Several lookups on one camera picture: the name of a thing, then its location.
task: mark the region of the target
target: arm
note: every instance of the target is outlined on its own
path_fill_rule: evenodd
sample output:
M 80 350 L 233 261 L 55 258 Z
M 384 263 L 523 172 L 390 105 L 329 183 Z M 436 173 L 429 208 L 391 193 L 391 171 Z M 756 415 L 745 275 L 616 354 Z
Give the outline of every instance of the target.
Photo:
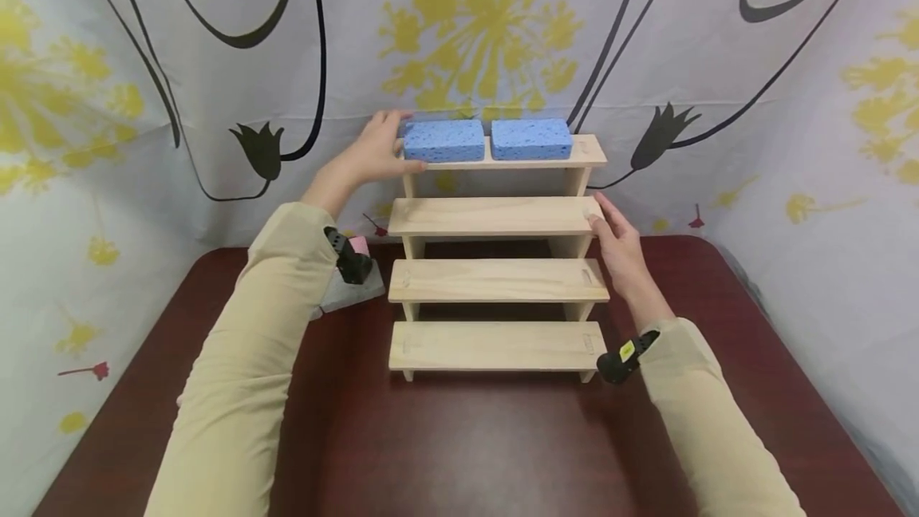
M 322 229 L 362 183 L 423 170 L 394 156 L 401 117 L 377 112 L 255 239 L 188 376 L 147 517 L 266 515 L 290 372 L 337 261 Z
M 613 286 L 641 332 L 660 337 L 640 358 L 648 395 L 667 428 L 700 515 L 804 515 L 779 464 L 752 431 L 696 326 L 676 318 L 641 254 L 639 234 L 603 195 L 606 220 L 594 216 Z

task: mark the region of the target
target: blue sponge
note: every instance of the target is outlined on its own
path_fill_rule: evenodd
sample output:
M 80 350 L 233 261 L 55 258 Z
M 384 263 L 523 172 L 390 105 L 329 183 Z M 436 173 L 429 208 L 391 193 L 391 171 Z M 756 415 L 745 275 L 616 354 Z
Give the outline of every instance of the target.
M 470 162 L 485 158 L 485 131 L 478 120 L 434 120 L 405 126 L 405 159 Z
M 561 118 L 491 122 L 495 160 L 566 160 L 570 155 L 572 135 Z

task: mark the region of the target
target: yellow label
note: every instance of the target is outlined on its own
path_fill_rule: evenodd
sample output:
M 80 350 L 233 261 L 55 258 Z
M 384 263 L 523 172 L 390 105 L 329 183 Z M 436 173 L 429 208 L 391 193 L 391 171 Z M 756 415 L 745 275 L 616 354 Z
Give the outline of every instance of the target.
M 619 359 L 623 361 L 628 361 L 631 356 L 635 353 L 635 344 L 629 340 L 619 348 Z

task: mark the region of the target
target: wooden step shelf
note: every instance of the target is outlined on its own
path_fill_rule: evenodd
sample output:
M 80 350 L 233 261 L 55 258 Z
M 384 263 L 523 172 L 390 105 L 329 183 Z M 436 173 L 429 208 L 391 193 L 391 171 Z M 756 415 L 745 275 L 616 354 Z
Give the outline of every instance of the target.
M 403 177 L 405 197 L 392 205 L 389 234 L 405 257 L 395 262 L 389 300 L 405 322 L 392 332 L 389 369 L 412 381 L 417 370 L 574 371 L 587 382 L 605 352 L 594 304 L 609 300 L 598 263 L 584 259 L 593 239 L 588 218 L 602 215 L 585 197 L 592 168 L 606 156 L 596 136 L 572 136 L 566 160 L 495 160 L 491 141 L 476 162 L 431 163 L 429 171 L 561 168 L 561 196 L 424 198 L 418 176 Z M 423 259 L 424 240 L 454 237 L 549 239 L 552 259 Z M 431 302 L 562 303 L 568 322 L 419 322 L 419 304 Z
M 595 259 L 397 259 L 389 301 L 410 322 L 418 304 L 501 302 L 562 303 L 568 319 L 584 322 L 609 292 Z
M 564 160 L 495 160 L 491 158 L 491 137 L 485 136 L 485 158 L 476 162 L 431 162 L 436 170 L 538 170 L 538 168 L 597 168 L 606 165 L 606 154 L 592 134 L 572 136 L 572 155 Z
M 596 322 L 397 322 L 389 370 L 579 372 L 590 381 L 606 347 Z
M 590 235 L 591 214 L 602 215 L 589 196 L 397 198 L 389 234 Z

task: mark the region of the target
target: wooden tabletop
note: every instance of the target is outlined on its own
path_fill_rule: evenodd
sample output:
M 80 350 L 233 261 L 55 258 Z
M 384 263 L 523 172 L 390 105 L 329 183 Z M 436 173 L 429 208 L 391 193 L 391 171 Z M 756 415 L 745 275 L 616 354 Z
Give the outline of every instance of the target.
M 400 252 L 373 250 L 385 281 Z M 645 252 L 673 309 L 718 355 L 808 515 L 900 515 L 714 247 L 651 238 Z M 464 243 L 430 245 L 428 255 L 546 252 Z M 143 514 L 176 396 L 245 262 L 244 250 L 222 250 L 195 264 L 35 515 Z M 546 306 L 423 306 L 421 317 L 551 319 Z M 614 388 L 582 385 L 576 373 L 418 373 L 408 384 L 387 371 L 399 317 L 377 298 L 310 324 L 282 425 L 272 515 L 696 514 L 639 377 Z M 615 295 L 590 319 L 607 347 L 633 334 Z

